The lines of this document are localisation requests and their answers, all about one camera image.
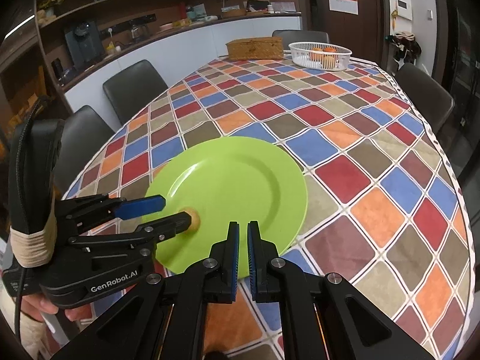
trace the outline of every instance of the black chair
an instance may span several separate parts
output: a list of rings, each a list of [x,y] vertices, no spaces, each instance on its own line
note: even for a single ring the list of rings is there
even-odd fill
[[[411,63],[404,64],[395,80],[436,134],[452,113],[452,96],[432,77]]]
[[[65,121],[53,175],[62,194],[112,135],[113,130],[90,105],[84,105]]]
[[[122,125],[167,88],[163,78],[146,59],[103,83],[103,90]]]
[[[275,30],[273,31],[272,36],[279,36],[282,38],[284,50],[290,50],[289,44],[295,42],[330,43],[328,34],[321,31]]]

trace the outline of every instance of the table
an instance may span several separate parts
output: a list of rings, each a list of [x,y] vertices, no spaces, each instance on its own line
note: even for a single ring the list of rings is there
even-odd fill
[[[127,123],[67,196],[143,197],[171,158],[225,135],[276,144],[304,174],[308,212],[286,259],[315,274],[339,272],[434,357],[453,358],[473,302],[465,203],[428,123],[368,61],[353,58],[346,71],[327,73],[288,56],[214,60]],[[138,224],[113,222],[91,233]],[[92,317],[121,295],[96,302]],[[278,305],[253,303],[248,279],[233,305],[209,306],[206,350],[276,359],[282,346]]]

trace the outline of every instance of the black cable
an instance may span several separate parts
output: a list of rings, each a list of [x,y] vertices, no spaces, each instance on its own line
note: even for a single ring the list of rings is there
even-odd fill
[[[32,125],[33,121],[35,119],[35,116],[37,115],[37,111],[40,108],[40,105],[42,105],[43,102],[46,102],[48,100],[48,97],[46,96],[41,96],[35,101],[35,104],[33,105],[32,109],[30,110],[30,113],[28,114],[25,124],[23,125],[22,133],[20,134],[20,139],[18,141],[18,148],[17,148],[17,156],[15,159],[15,176],[16,176],[16,184],[18,188],[18,196],[20,200],[20,208],[22,210],[23,217],[25,219],[25,226],[27,228],[28,232],[28,218],[27,218],[27,213],[25,209],[25,191],[23,189],[23,169],[24,166],[21,166],[25,160],[25,153],[23,150],[23,146],[25,145],[25,141],[27,137],[30,135],[30,130],[32,130]],[[20,337],[20,313],[22,310],[22,293],[23,293],[23,286],[25,284],[25,277],[26,277],[26,271],[27,269],[22,267],[20,271],[20,279],[18,282],[18,288],[17,288],[17,297],[15,299],[15,317],[14,317],[14,329],[15,329],[15,335],[18,337],[18,340],[21,341]]]

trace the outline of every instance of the checkered tablecloth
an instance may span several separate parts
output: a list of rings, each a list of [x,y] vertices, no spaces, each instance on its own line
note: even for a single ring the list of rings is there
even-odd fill
[[[327,73],[289,57],[214,60],[125,125],[67,196],[143,197],[171,158],[225,135],[275,144],[304,174],[307,217],[286,259],[315,274],[339,272],[436,358],[453,358],[473,302],[465,204],[430,126],[374,64],[352,59],[346,71]],[[96,302],[92,318],[120,296]],[[209,306],[205,348],[283,357],[278,305],[253,303],[242,281],[236,303]]]

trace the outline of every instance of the human hand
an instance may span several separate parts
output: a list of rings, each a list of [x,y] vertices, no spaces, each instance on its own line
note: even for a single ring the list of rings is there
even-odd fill
[[[22,298],[22,312],[36,321],[43,322],[40,312],[56,314],[59,308],[52,304],[43,294],[25,295]],[[83,318],[90,318],[90,305],[86,304],[76,309],[65,310],[65,316],[70,321],[77,321]]]

